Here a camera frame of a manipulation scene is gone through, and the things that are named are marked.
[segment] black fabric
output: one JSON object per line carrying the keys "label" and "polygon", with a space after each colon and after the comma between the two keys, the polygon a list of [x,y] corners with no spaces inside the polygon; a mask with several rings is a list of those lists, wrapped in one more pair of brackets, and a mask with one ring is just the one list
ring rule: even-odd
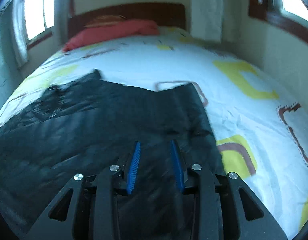
{"label": "black fabric", "polygon": [[169,141],[187,161],[224,174],[192,84],[154,92],[100,80],[53,86],[0,128],[0,212],[22,238],[77,173],[96,175],[141,143],[131,197],[119,198],[122,239],[189,239],[193,197],[176,187]]}

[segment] white bedsheet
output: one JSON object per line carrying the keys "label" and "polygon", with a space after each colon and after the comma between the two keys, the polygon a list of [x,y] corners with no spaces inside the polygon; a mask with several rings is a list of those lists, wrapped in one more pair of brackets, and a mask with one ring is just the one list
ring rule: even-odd
{"label": "white bedsheet", "polygon": [[0,111],[0,127],[40,97],[93,69],[116,83],[149,90],[193,82],[226,172],[237,172],[292,239],[308,218],[308,116],[259,69],[205,49],[177,28],[68,53],[57,52],[27,77]]}

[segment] silver bolt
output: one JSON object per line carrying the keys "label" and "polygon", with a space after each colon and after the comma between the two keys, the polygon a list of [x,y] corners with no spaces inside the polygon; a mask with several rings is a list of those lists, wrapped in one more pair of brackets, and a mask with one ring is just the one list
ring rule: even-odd
{"label": "silver bolt", "polygon": [[200,171],[202,169],[202,166],[199,164],[193,164],[192,169],[195,171]]}
{"label": "silver bolt", "polygon": [[74,179],[75,179],[75,180],[82,180],[83,177],[84,177],[83,174],[80,174],[80,173],[79,173],[79,174],[76,174],[76,175],[74,176]]}
{"label": "silver bolt", "polygon": [[111,171],[118,171],[119,170],[119,166],[118,165],[112,165],[109,168]]}
{"label": "silver bolt", "polygon": [[231,179],[237,179],[237,178],[238,178],[238,175],[237,175],[235,172],[230,172],[230,173],[229,173],[229,177],[230,177]]}

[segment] window frame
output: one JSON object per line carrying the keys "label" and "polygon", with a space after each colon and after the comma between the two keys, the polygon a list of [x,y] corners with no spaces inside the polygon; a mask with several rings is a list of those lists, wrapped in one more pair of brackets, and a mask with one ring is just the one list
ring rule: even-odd
{"label": "window frame", "polygon": [[51,37],[53,35],[52,27],[47,28],[46,27],[46,20],[45,20],[45,11],[44,11],[44,0],[43,0],[43,17],[44,17],[44,27],[45,30],[32,38],[31,40],[28,39],[27,35],[27,29],[26,29],[26,20],[25,20],[25,0],[22,0],[21,5],[22,6],[22,12],[23,12],[23,26],[24,26],[24,37],[26,39],[27,49],[31,49],[32,47],[36,46],[37,44],[41,43],[42,41],[46,40],[47,38]]}
{"label": "window frame", "polygon": [[[302,1],[308,9],[308,0]],[[248,15],[283,29],[308,43],[308,21],[283,10],[282,0],[250,0]]]}

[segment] white curtain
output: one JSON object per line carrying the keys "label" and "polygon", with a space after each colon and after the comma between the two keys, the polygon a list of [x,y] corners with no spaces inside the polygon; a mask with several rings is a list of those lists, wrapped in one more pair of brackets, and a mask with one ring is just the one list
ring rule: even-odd
{"label": "white curtain", "polygon": [[242,5],[241,0],[224,1],[224,17],[222,29],[222,41],[235,43],[240,36]]}
{"label": "white curtain", "polygon": [[12,44],[15,58],[18,67],[21,68],[28,61],[22,0],[13,0],[12,30]]}
{"label": "white curtain", "polygon": [[229,39],[235,39],[239,26],[233,20],[233,0],[191,0],[191,35],[195,38],[221,43],[223,23],[231,26]]}

